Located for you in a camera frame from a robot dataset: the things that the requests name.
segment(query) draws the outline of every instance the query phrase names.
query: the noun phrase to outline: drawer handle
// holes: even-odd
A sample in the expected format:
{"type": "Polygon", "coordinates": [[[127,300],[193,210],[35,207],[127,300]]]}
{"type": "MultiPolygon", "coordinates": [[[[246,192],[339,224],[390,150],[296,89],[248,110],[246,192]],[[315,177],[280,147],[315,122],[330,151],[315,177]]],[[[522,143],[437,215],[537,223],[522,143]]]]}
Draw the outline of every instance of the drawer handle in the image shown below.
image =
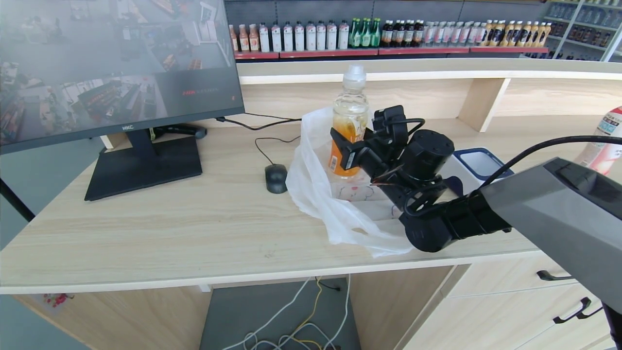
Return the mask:
{"type": "Polygon", "coordinates": [[[556,277],[551,275],[547,270],[540,270],[536,272],[538,277],[540,277],[543,281],[563,281],[563,280],[573,280],[573,276],[564,276],[564,277],[556,277]]]}
{"type": "Polygon", "coordinates": [[[602,310],[602,309],[603,309],[603,307],[601,306],[600,308],[598,308],[596,311],[592,312],[592,313],[591,313],[591,314],[589,314],[589,315],[586,315],[586,314],[584,314],[584,313],[581,311],[581,312],[579,312],[579,314],[577,315],[577,318],[578,318],[578,319],[586,319],[586,318],[590,318],[590,317],[594,316],[595,314],[597,314],[597,313],[598,313],[600,310],[602,310]]]}
{"type": "Polygon", "coordinates": [[[586,296],[585,298],[581,299],[581,310],[579,310],[578,312],[574,313],[572,316],[569,316],[566,319],[562,319],[561,317],[557,316],[553,319],[553,322],[555,322],[556,324],[560,324],[560,323],[564,323],[567,321],[570,321],[572,318],[574,318],[575,316],[579,316],[579,314],[583,314],[583,312],[585,311],[585,309],[590,307],[590,304],[592,303],[592,301],[586,296]]]}

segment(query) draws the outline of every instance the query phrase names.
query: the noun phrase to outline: monitor stand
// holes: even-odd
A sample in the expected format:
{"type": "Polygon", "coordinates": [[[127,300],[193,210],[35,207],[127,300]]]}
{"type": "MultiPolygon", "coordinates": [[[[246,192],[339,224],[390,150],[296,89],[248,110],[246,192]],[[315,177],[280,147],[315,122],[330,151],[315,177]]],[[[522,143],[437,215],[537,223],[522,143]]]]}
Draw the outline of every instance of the monitor stand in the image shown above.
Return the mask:
{"type": "Polygon", "coordinates": [[[201,175],[194,137],[152,143],[148,130],[126,133],[132,148],[101,153],[85,201],[201,175]]]}

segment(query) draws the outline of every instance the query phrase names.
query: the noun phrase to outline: black cable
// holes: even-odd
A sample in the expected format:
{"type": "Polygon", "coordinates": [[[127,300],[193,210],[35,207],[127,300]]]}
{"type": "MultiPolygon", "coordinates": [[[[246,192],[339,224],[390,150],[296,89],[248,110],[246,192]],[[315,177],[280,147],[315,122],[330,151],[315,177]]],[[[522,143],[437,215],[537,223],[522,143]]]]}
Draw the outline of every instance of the black cable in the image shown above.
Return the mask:
{"type": "Polygon", "coordinates": [[[326,287],[328,289],[332,289],[332,290],[336,290],[336,291],[341,291],[340,287],[331,287],[331,286],[327,286],[324,283],[322,283],[322,281],[319,281],[319,284],[322,285],[323,287],[326,287]]]}
{"type": "Polygon", "coordinates": [[[232,123],[232,124],[237,124],[239,126],[243,126],[243,127],[247,128],[248,130],[253,130],[253,131],[269,128],[270,126],[274,126],[274,125],[279,125],[279,124],[284,124],[284,123],[291,123],[292,121],[302,121],[302,119],[300,119],[300,118],[298,118],[298,119],[286,119],[286,120],[276,121],[274,123],[262,125],[262,126],[259,126],[257,128],[253,128],[252,126],[248,126],[248,125],[246,125],[244,123],[240,123],[237,120],[227,119],[227,118],[225,118],[223,116],[219,117],[219,118],[216,118],[216,120],[222,121],[222,122],[226,121],[226,122],[232,123]]]}
{"type": "Polygon", "coordinates": [[[297,139],[299,139],[299,138],[300,138],[300,136],[296,136],[295,138],[292,138],[292,139],[291,139],[291,140],[289,140],[289,141],[282,140],[282,139],[280,139],[280,138],[256,138],[256,139],[255,139],[255,147],[257,147],[257,150],[258,150],[259,152],[261,152],[261,154],[263,154],[263,155],[264,155],[264,157],[266,157],[266,159],[270,162],[270,164],[274,164],[274,163],[272,162],[272,160],[270,159],[270,157],[268,157],[268,156],[264,153],[264,151],[262,151],[262,150],[261,150],[261,148],[259,148],[259,145],[257,144],[257,140],[279,140],[279,141],[281,141],[281,142],[290,143],[290,142],[294,142],[294,141],[296,141],[296,140],[297,140],[297,139]]]}
{"type": "Polygon", "coordinates": [[[562,143],[574,143],[574,142],[600,142],[600,143],[613,143],[613,144],[622,144],[622,138],[616,138],[612,136],[596,136],[596,135],[582,135],[582,136],[566,136],[563,138],[554,138],[549,141],[540,142],[534,146],[525,149],[516,157],[512,158],[509,162],[502,165],[497,171],[495,171],[483,184],[481,184],[480,188],[490,185],[497,177],[505,173],[511,166],[514,166],[520,160],[529,156],[531,153],[538,151],[539,149],[555,146],[556,144],[562,143]]]}

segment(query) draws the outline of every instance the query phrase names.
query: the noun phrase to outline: security camera feed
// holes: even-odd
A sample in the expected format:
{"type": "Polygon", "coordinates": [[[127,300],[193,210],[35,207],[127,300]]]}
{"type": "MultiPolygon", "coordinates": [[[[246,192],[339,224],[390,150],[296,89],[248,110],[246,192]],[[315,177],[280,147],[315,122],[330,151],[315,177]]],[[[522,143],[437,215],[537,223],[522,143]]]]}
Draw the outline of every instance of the security camera feed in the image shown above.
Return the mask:
{"type": "Polygon", "coordinates": [[[2,0],[0,34],[0,145],[243,105],[223,0],[2,0]]]}

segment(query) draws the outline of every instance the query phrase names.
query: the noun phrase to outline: mouse cable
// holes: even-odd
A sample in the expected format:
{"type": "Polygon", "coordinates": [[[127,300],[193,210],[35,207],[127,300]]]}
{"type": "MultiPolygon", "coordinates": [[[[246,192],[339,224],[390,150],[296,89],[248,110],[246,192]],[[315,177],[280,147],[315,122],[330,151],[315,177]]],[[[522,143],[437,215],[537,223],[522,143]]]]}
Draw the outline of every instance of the mouse cable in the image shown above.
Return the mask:
{"type": "Polygon", "coordinates": [[[298,118],[298,119],[285,119],[285,120],[275,121],[274,123],[258,126],[257,128],[253,128],[252,126],[248,126],[248,125],[246,125],[244,123],[240,123],[237,120],[227,119],[227,118],[225,118],[223,116],[220,116],[220,117],[216,118],[216,120],[222,121],[222,122],[226,121],[227,123],[232,123],[232,124],[237,124],[239,126],[243,126],[243,127],[247,128],[248,130],[253,130],[253,131],[269,128],[270,126],[274,126],[274,125],[279,125],[279,124],[284,124],[284,123],[291,123],[292,121],[302,121],[301,118],[298,118]]]}
{"type": "Polygon", "coordinates": [[[270,164],[274,164],[274,162],[272,162],[272,160],[270,159],[270,157],[268,157],[268,156],[264,153],[264,151],[262,151],[262,150],[261,150],[261,148],[259,148],[259,145],[257,144],[257,140],[278,140],[278,141],[285,142],[285,143],[291,143],[291,142],[296,141],[296,140],[297,140],[297,139],[299,139],[299,138],[300,138],[300,136],[296,136],[295,138],[292,138],[291,140],[282,140],[282,139],[280,139],[280,138],[256,138],[256,139],[255,139],[255,147],[257,147],[257,150],[258,150],[259,152],[261,152],[261,154],[263,154],[263,155],[264,155],[264,157],[266,157],[266,159],[270,162],[270,164]]]}

